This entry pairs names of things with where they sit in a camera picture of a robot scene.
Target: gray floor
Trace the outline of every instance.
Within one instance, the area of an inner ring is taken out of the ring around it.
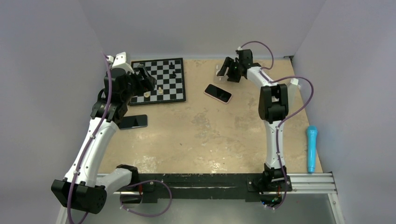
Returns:
[[[157,213],[166,207],[168,200],[157,204],[139,204],[136,211]],[[81,213],[73,212],[77,222]],[[243,200],[173,200],[170,209],[160,217],[140,217],[120,210],[119,195],[108,197],[103,210],[89,214],[84,224],[335,224],[327,195],[287,195],[282,207],[275,212],[265,210],[260,203]]]

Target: pink phone case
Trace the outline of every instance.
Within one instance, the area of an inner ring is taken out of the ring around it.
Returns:
[[[217,101],[220,101],[221,103],[224,103],[224,104],[228,104],[228,103],[230,102],[231,98],[233,97],[233,94],[230,93],[230,94],[231,94],[230,99],[229,99],[227,102],[224,102],[224,101],[221,101],[221,100],[217,99],[216,97],[214,97],[214,96],[212,96],[212,95],[210,95],[210,94],[207,94],[205,91],[204,91],[204,94],[207,95],[207,96],[209,96],[209,97],[211,97],[211,98],[213,98],[213,99],[215,99],[215,100],[217,100]]]

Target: wooden table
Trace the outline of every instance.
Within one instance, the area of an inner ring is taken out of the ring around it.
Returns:
[[[270,65],[269,60],[258,60]],[[266,135],[258,115],[259,89],[240,83],[215,84],[233,94],[229,104],[204,95],[223,60],[184,60],[187,101],[129,107],[126,116],[147,114],[148,127],[116,132],[99,173],[117,165],[136,166],[141,173],[260,173],[266,157]],[[268,73],[274,80],[294,75],[290,60],[276,60]],[[303,105],[301,95],[289,114]],[[288,173],[306,173],[305,110],[285,123],[283,148]],[[316,172],[322,172],[317,158]]]

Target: black smartphone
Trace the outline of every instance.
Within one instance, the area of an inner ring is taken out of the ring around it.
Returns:
[[[138,127],[147,127],[146,114],[124,117],[119,126],[120,130],[138,128]]]
[[[208,87],[205,89],[204,93],[222,103],[228,104],[230,102],[231,97],[233,96],[231,93],[220,89],[217,86],[209,84]]]

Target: blue microphone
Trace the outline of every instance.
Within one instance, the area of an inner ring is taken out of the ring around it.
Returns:
[[[308,169],[308,173],[310,174],[315,172],[317,135],[318,135],[318,129],[315,126],[309,126],[307,128],[307,139],[308,139],[307,169]]]

